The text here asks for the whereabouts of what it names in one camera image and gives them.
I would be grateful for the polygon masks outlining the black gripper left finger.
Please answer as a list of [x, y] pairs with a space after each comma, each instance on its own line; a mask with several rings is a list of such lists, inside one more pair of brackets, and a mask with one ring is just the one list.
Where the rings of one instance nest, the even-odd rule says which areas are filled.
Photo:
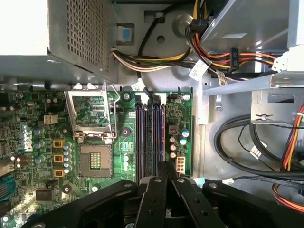
[[33, 218], [25, 228], [162, 228], [166, 212], [167, 162], [140, 184], [122, 180]]

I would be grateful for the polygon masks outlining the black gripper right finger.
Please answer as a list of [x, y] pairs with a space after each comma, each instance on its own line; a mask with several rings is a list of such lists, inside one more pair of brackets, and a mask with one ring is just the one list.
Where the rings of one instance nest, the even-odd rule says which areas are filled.
[[302, 228], [304, 215], [245, 191], [208, 181], [202, 188], [177, 175], [167, 163], [168, 183], [176, 190], [196, 228]]

